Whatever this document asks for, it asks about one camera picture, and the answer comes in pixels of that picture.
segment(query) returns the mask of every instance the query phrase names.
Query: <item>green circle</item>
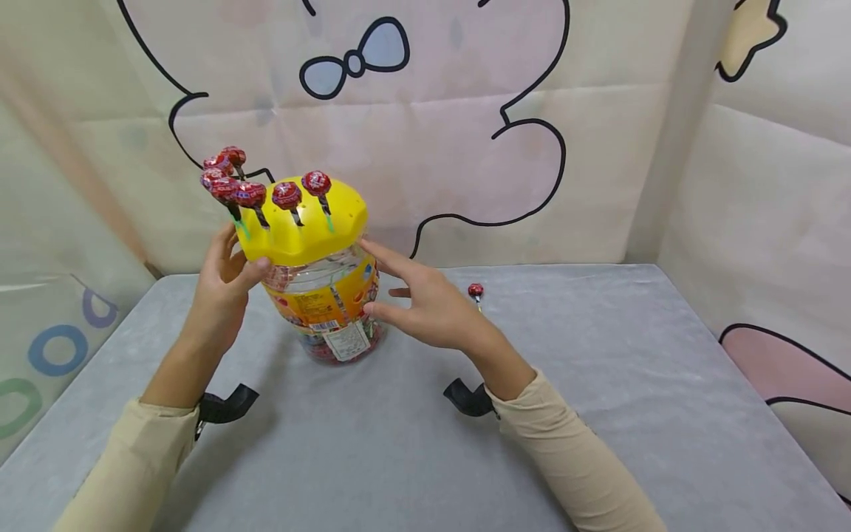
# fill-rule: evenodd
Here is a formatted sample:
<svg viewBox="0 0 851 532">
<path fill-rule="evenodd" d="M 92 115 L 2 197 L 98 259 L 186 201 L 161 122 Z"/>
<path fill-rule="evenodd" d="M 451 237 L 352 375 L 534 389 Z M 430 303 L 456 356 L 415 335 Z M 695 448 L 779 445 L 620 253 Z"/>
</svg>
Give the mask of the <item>green circle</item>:
<svg viewBox="0 0 851 532">
<path fill-rule="evenodd" d="M 42 396 L 36 385 L 27 379 L 7 379 L 0 382 L 0 398 L 10 393 L 19 393 L 28 401 L 26 409 L 5 425 L 0 425 L 0 439 L 12 436 L 36 417 L 42 409 Z"/>
</svg>

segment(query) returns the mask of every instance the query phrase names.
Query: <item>yellow lid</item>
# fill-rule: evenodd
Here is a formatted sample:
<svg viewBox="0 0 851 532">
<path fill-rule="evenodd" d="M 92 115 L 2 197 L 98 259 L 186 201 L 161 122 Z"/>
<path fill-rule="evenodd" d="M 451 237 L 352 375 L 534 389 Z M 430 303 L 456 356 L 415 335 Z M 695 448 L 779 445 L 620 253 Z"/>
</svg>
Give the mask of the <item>yellow lid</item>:
<svg viewBox="0 0 851 532">
<path fill-rule="evenodd" d="M 271 200 L 275 185 L 285 181 L 301 189 L 301 204 L 297 210 L 304 224 L 302 227 L 295 225 L 292 213 L 278 208 Z M 303 266 L 354 244 L 367 225 L 366 203 L 355 189 L 340 180 L 333 180 L 325 197 L 330 216 L 326 216 L 319 198 L 311 196 L 301 186 L 299 177 L 266 186 L 262 210 L 270 229 L 260 225 L 253 209 L 240 209 L 243 223 L 237 224 L 237 234 L 246 258 L 257 260 L 265 256 L 272 264 Z"/>
</svg>

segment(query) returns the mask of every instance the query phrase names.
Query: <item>star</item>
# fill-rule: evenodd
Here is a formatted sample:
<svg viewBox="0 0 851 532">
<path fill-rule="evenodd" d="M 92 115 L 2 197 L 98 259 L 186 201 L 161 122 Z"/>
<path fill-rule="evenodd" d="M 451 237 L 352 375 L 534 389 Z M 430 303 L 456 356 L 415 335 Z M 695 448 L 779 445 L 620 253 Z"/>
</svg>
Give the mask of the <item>star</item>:
<svg viewBox="0 0 851 532">
<path fill-rule="evenodd" d="M 780 0 L 739 0 L 736 3 L 727 43 L 716 65 L 724 81 L 739 81 L 753 56 L 785 35 L 787 24 L 777 14 L 779 5 Z"/>
</svg>

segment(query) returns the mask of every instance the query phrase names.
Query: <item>beige sleeve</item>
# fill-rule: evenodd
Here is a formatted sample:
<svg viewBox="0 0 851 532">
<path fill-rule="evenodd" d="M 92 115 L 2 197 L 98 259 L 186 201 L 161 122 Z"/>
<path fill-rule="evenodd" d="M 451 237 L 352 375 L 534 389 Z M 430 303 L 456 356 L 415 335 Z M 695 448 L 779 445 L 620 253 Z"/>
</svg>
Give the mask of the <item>beige sleeve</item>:
<svg viewBox="0 0 851 532">
<path fill-rule="evenodd" d="M 198 408 L 129 402 L 54 530 L 151 529 L 174 475 L 195 444 L 197 420 Z"/>
<path fill-rule="evenodd" d="M 665 532 L 635 478 L 540 371 L 513 401 L 488 394 L 500 430 L 532 456 L 581 532 Z"/>
</svg>

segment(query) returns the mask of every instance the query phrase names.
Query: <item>hand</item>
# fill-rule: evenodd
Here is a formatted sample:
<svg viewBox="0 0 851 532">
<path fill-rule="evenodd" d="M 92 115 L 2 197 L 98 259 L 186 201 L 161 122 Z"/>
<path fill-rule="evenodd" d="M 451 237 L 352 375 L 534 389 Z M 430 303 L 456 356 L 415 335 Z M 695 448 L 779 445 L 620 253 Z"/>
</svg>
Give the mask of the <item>hand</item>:
<svg viewBox="0 0 851 532">
<path fill-rule="evenodd" d="M 375 257 L 379 270 L 408 285 L 405 289 L 391 289 L 390 295 L 411 300 L 409 309 L 377 301 L 368 303 L 364 310 L 370 316 L 430 346 L 467 354 L 476 350 L 475 342 L 502 336 L 438 270 L 368 240 L 362 240 L 361 246 Z"/>
<path fill-rule="evenodd" d="M 266 257 L 248 262 L 242 250 L 231 255 L 236 243 L 232 223 L 213 237 L 178 339 L 178 343 L 205 356 L 221 358 L 233 346 L 243 326 L 248 291 L 271 267 Z"/>
</svg>

